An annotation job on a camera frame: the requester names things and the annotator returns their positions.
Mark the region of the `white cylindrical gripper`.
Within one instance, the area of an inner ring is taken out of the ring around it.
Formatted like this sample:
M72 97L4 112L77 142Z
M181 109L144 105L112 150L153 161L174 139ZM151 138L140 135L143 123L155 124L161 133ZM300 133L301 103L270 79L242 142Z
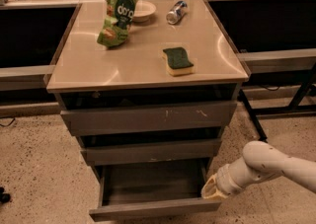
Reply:
M247 186L256 184L263 179L263 174L250 166L244 160L236 160L219 168L200 191L203 199L224 200L227 195L242 192Z

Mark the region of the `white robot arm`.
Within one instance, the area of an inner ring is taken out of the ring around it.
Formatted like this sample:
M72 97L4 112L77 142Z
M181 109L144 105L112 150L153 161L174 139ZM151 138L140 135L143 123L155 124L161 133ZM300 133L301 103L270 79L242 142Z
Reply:
M316 192L316 162L284 154L266 142L251 141L239 159L220 167L207 180L200 193L203 199L222 200L278 177Z

